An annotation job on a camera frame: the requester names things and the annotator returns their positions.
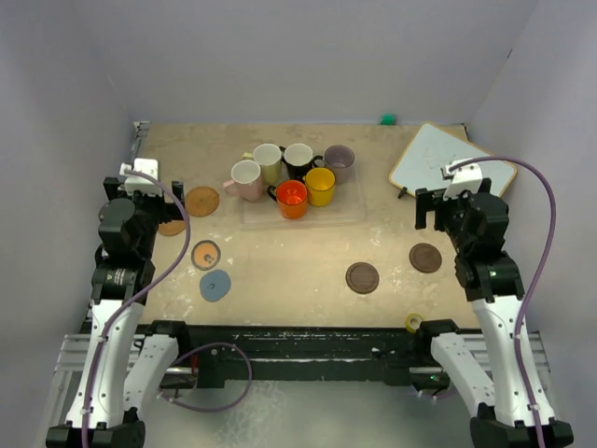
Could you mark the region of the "woven rattan coaster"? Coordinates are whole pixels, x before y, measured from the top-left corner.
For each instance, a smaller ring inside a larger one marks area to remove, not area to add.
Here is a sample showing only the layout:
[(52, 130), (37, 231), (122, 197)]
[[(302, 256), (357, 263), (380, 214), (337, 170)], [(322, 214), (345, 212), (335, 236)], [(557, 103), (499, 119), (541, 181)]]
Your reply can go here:
[(161, 223), (158, 232), (162, 236), (175, 236), (186, 230), (186, 223), (184, 220), (172, 220), (167, 223)]
[(191, 216), (206, 217), (219, 206), (219, 194), (210, 187), (196, 187), (187, 193), (185, 202)]

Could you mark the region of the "dark wooden coaster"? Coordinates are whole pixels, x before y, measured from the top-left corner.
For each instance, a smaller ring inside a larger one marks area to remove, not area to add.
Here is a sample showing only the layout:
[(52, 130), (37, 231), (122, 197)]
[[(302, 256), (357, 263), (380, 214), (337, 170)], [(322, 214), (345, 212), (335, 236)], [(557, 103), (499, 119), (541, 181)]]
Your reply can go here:
[(434, 273), (442, 264), (439, 250), (428, 243), (418, 243), (409, 252), (411, 265), (421, 273)]
[(368, 294), (378, 287), (380, 276), (374, 266), (359, 261), (347, 269), (345, 280), (352, 291), (358, 294)]

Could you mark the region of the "orange black rimmed coaster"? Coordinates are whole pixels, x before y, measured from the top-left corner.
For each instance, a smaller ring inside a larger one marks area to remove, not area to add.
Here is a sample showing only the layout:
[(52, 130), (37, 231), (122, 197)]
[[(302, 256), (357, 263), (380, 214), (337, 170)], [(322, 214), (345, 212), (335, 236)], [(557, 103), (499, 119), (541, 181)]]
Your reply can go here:
[(190, 259), (193, 266), (198, 270), (210, 271), (220, 261), (221, 251), (214, 241), (202, 240), (193, 246)]

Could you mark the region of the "blue smiley coaster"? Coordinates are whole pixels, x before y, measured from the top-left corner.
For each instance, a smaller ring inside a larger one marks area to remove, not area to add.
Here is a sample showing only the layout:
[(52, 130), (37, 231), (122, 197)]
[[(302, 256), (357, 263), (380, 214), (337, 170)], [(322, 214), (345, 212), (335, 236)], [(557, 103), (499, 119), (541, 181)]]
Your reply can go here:
[(210, 271), (200, 281), (201, 296), (208, 302), (220, 301), (229, 293), (230, 288), (230, 277), (223, 270)]

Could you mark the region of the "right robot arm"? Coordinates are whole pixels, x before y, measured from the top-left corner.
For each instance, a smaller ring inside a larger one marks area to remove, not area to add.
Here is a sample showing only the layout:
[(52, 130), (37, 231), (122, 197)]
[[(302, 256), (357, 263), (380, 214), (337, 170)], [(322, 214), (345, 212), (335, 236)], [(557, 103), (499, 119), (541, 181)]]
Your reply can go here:
[(434, 227), (454, 246), (455, 274), (483, 336), (490, 368), (484, 370), (450, 320), (423, 322), (415, 355), (425, 365), (439, 364), (470, 413), (476, 447), (567, 447), (570, 424), (558, 419), (535, 366), (521, 315), (524, 289), (516, 262), (503, 245), (508, 206), (481, 182), (447, 199), (441, 189), (417, 189), (415, 227)]

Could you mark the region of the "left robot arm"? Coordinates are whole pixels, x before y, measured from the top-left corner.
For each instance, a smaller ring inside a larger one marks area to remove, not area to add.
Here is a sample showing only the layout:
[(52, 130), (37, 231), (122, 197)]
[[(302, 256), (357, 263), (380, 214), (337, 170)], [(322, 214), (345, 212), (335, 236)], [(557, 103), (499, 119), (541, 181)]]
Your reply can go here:
[(130, 361), (155, 274), (153, 248), (159, 226), (183, 214), (184, 185), (169, 189), (153, 175), (104, 180), (107, 201), (98, 213), (101, 243), (91, 278), (90, 342), (73, 403), (63, 423), (50, 427), (47, 447), (141, 447), (148, 407), (169, 365), (188, 362), (192, 344), (182, 321), (155, 324)]

